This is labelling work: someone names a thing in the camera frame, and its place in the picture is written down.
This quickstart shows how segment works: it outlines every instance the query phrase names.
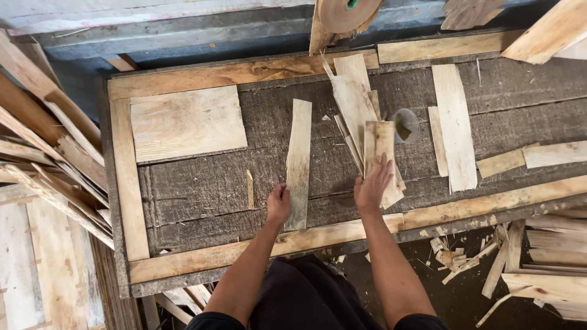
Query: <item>person's arm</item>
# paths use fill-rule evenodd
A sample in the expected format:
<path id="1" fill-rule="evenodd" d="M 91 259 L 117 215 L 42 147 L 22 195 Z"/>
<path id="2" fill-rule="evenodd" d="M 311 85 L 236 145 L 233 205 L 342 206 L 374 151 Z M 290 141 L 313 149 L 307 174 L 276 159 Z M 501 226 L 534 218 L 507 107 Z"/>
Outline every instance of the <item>person's arm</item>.
<path id="1" fill-rule="evenodd" d="M 355 181 L 355 203 L 365 227 L 371 269 L 377 294 L 383 305 L 385 324 L 393 329 L 404 316 L 416 313 L 436 316 L 428 295 L 383 222 L 379 210 L 383 192 L 393 177 L 393 161 L 382 155 L 373 159 L 363 180 Z"/>
<path id="2" fill-rule="evenodd" d="M 246 328 L 277 234 L 291 212 L 289 187 L 278 183 L 267 198 L 267 221 L 214 288 L 204 312 L 234 317 Z"/>

